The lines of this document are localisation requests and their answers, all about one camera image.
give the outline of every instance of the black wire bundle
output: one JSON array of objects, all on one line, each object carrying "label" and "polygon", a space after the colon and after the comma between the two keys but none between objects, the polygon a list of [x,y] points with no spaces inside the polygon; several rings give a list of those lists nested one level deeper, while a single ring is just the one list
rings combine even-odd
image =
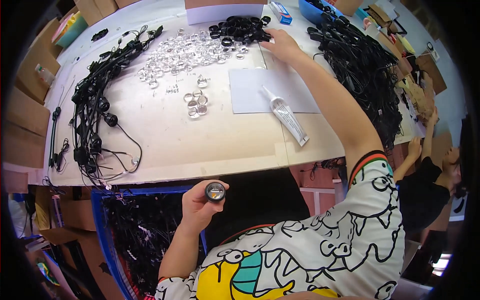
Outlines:
[{"label": "black wire bundle", "polygon": [[317,28],[320,31],[307,29],[310,38],[321,43],[318,49],[323,53],[315,55],[323,54],[338,81],[372,121],[383,146],[393,148],[402,121],[394,92],[397,76],[393,66],[397,65],[397,58],[343,16],[326,15]]},{"label": "black wire bundle", "polygon": [[[144,25],[140,31],[127,31],[123,36],[130,32],[136,35],[134,40],[127,43],[127,46],[124,48],[113,48],[112,51],[100,54],[100,60],[92,62],[89,66],[90,74],[77,84],[75,93],[72,96],[72,102],[75,103],[73,118],[70,121],[74,135],[73,159],[78,163],[82,175],[88,177],[96,187],[98,187],[98,184],[106,186],[106,180],[114,179],[125,173],[135,172],[142,159],[142,148],[140,145],[118,124],[116,115],[107,113],[110,104],[104,96],[104,91],[111,79],[116,78],[122,69],[130,65],[133,59],[148,49],[153,39],[160,36],[163,27],[160,26],[156,30],[148,31],[148,39],[141,42],[140,36],[146,30],[147,25]],[[120,128],[140,149],[138,158],[130,155],[132,157],[132,167],[125,167],[119,158],[119,155],[129,155],[128,153],[111,151],[102,147],[102,140],[98,135],[98,128],[102,118],[108,126]],[[102,156],[102,151],[112,154],[120,162],[122,166],[120,173],[107,177],[103,176],[100,168],[110,170],[113,170],[113,168],[98,164],[97,158]]]},{"label": "black wire bundle", "polygon": [[[115,249],[127,262],[132,281],[144,296],[155,295],[160,262],[182,218],[181,199],[182,194],[176,193],[103,200]],[[204,257],[200,245],[199,260]]]}]

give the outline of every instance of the white glue tube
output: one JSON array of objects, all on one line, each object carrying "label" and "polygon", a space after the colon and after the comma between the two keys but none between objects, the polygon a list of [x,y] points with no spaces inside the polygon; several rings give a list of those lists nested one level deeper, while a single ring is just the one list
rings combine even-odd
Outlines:
[{"label": "white glue tube", "polygon": [[267,97],[270,99],[270,108],[272,109],[273,114],[275,114],[280,122],[288,128],[288,131],[293,134],[300,146],[303,147],[310,138],[297,121],[297,118],[295,118],[290,107],[283,98],[275,96],[263,85],[262,87],[264,88]]}]

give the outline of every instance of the work table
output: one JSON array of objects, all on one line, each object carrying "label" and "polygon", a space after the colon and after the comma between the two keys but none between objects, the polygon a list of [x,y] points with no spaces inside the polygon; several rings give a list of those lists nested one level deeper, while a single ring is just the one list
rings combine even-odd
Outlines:
[{"label": "work table", "polygon": [[[73,160],[73,133],[68,123],[74,108],[74,103],[70,100],[74,86],[89,74],[87,66],[92,61],[98,60],[100,53],[117,46],[122,33],[139,30],[143,24],[148,25],[148,30],[163,25],[163,34],[150,44],[148,51],[142,53],[118,78],[112,80],[105,91],[105,96],[110,102],[109,112],[118,116],[119,124],[141,145],[143,157],[135,173],[124,174],[109,183],[145,183],[213,177],[281,168],[345,155],[340,140],[322,114],[296,114],[299,123],[310,137],[305,146],[300,147],[273,113],[233,113],[229,69],[266,68],[293,72],[289,66],[272,57],[268,50],[260,48],[257,43],[249,46],[250,53],[243,60],[232,57],[225,64],[197,66],[190,73],[180,72],[177,76],[165,73],[159,79],[159,86],[156,89],[150,89],[148,84],[141,82],[137,71],[145,65],[149,53],[157,48],[159,42],[175,35],[179,28],[193,33],[199,29],[208,29],[210,25],[217,23],[189,26],[183,2],[173,4],[166,2],[143,0],[115,12],[88,28],[78,41],[59,56],[58,60],[62,67],[47,95],[46,107],[54,111],[65,97],[57,124],[55,148],[58,152],[63,140],[68,138],[70,150],[65,155],[66,166],[63,172],[48,170],[52,123],[50,120],[45,168],[41,174],[37,174],[38,180],[48,175],[52,184],[56,186],[91,185],[87,178],[82,178],[77,163]],[[300,48],[312,57],[318,52],[319,43],[310,40],[306,28],[313,25],[303,18],[298,7],[287,6],[287,9],[293,18],[291,25],[280,24],[270,8],[264,6],[263,15],[272,18],[268,28],[284,29],[295,38]],[[353,24],[361,26],[361,20],[357,16],[349,19]],[[106,37],[97,42],[89,41],[91,35],[106,28],[105,26],[109,29]],[[133,37],[133,34],[123,37],[120,47],[124,47]],[[315,61],[333,74],[323,56],[317,55]],[[183,95],[196,89],[197,77],[200,74],[209,79],[208,87],[204,89],[209,99],[208,112],[200,118],[190,119]],[[396,137],[395,144],[408,142],[413,136],[421,134],[421,126],[413,122],[402,102],[399,110],[403,115],[401,123],[403,135]],[[132,156],[138,156],[140,153],[138,147],[119,128],[108,127],[103,120],[100,123],[99,135],[104,148],[124,151]],[[123,161],[129,164],[129,160],[130,158],[126,156]],[[114,171],[110,171],[111,174],[120,172],[120,164],[112,157],[100,160],[99,164],[114,168]],[[102,171],[106,177],[109,170]]]}]

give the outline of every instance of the cartoon print shirt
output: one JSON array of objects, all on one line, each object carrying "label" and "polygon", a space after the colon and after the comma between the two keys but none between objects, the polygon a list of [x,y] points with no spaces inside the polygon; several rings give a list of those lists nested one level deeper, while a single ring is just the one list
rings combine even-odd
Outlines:
[{"label": "cartoon print shirt", "polygon": [[299,291],[386,300],[403,263],[393,173],[381,151],[355,166],[344,201],[303,221],[252,229],[213,248],[188,278],[162,278],[158,300],[266,300]]}]

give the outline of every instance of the blue plastic crate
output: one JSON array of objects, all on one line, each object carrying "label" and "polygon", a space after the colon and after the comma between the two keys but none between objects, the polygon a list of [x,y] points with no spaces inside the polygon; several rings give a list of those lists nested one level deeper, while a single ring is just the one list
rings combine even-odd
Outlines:
[{"label": "blue plastic crate", "polygon": [[[330,8],[333,11],[335,11],[335,14],[337,15],[337,17],[343,16],[343,14],[338,9],[336,9],[335,6],[333,6],[332,4],[324,0],[320,0],[320,1],[324,6],[330,6]],[[318,8],[311,5],[305,0],[299,0],[299,9],[300,9],[301,15],[304,16],[305,19],[309,20],[313,24],[319,25],[322,23],[322,13],[323,13],[322,10],[319,10]]]},{"label": "blue plastic crate", "polygon": [[[184,193],[191,188],[192,186],[176,186],[148,189],[127,189],[120,190],[120,192],[123,193],[123,196],[149,195],[158,193],[175,194]],[[108,269],[110,270],[110,273],[117,282],[117,285],[119,286],[120,291],[122,292],[125,299],[136,300],[137,297],[127,280],[127,277],[118,259],[117,252],[115,251],[111,230],[107,227],[107,211],[105,211],[102,205],[102,199],[107,197],[106,194],[114,196],[114,194],[110,191],[100,191],[95,189],[92,190],[91,195],[92,211],[95,220],[96,233],[98,235],[98,240],[100,243],[100,248],[102,249],[103,256],[107,261]]]}]

